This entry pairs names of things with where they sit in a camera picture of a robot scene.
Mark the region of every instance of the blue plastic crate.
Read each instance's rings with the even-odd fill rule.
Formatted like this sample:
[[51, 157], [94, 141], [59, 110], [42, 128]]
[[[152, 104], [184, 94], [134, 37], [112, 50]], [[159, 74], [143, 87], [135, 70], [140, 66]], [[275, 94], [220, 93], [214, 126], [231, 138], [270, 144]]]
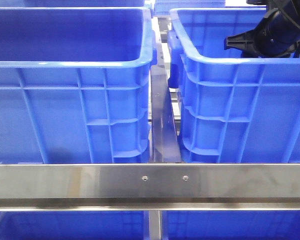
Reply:
[[240, 58], [227, 36], [259, 8], [175, 9], [170, 87], [179, 87], [186, 162], [300, 163], [300, 58]]
[[177, 8], [224, 8], [225, 3], [226, 0], [156, 0], [154, 14], [167, 16], [171, 9]]
[[144, 240], [142, 211], [6, 212], [0, 240]]
[[165, 240], [300, 240], [300, 211], [172, 211]]
[[0, 0], [0, 7], [143, 7], [149, 0]]
[[147, 162], [146, 8], [0, 8], [0, 164]]

